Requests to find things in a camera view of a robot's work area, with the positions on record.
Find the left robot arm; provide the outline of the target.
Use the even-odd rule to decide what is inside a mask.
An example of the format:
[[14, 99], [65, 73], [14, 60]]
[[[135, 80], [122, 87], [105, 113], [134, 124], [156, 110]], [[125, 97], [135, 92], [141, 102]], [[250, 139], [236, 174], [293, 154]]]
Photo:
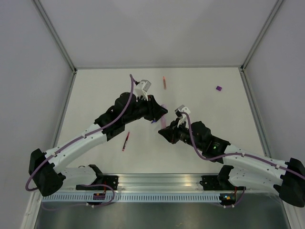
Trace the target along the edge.
[[45, 152], [39, 148], [30, 155], [29, 175], [43, 197], [50, 196], [71, 179], [71, 172], [76, 172], [73, 184], [76, 187], [90, 186], [98, 190], [103, 186], [103, 174], [96, 165], [67, 169], [75, 159], [90, 149], [104, 144], [125, 130], [131, 122], [144, 118], [158, 121], [167, 114], [167, 109], [159, 105], [153, 95], [145, 100], [133, 93], [122, 93], [105, 113], [82, 134], [69, 142]]

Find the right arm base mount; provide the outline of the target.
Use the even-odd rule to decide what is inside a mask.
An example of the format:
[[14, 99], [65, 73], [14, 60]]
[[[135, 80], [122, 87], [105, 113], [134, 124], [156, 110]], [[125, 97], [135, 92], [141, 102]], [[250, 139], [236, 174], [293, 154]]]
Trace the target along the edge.
[[234, 185], [229, 182], [229, 174], [233, 166], [224, 165], [218, 175], [201, 176], [200, 185], [205, 191], [233, 191]]

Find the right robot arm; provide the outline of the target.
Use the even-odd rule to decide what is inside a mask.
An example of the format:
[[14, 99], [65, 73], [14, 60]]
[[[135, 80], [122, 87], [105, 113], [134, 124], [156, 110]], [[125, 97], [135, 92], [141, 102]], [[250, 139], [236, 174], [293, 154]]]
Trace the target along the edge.
[[305, 167], [295, 158], [289, 161], [257, 156], [212, 135], [201, 121], [190, 127], [172, 121], [158, 132], [169, 143], [184, 142], [196, 148], [201, 159], [222, 164], [217, 184], [224, 190], [234, 187], [277, 194], [284, 202], [305, 206]]

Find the pink highlighter pen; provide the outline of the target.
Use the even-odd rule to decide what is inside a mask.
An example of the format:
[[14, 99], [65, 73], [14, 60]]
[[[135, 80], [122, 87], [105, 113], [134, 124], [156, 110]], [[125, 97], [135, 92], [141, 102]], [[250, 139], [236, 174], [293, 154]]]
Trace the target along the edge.
[[166, 119], [165, 119], [165, 117], [163, 116], [162, 118], [161, 118], [161, 128], [162, 129], [165, 129], [167, 127], [167, 125], [166, 125]]

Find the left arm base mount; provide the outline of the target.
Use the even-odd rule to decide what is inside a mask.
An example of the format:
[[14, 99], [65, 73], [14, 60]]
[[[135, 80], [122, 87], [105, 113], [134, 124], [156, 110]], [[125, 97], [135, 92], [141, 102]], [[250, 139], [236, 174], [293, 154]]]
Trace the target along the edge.
[[89, 171], [94, 173], [94, 180], [89, 184], [78, 184], [76, 190], [117, 190], [119, 184], [119, 177], [115, 175], [105, 175], [96, 165], [88, 165], [85, 168], [89, 168]]

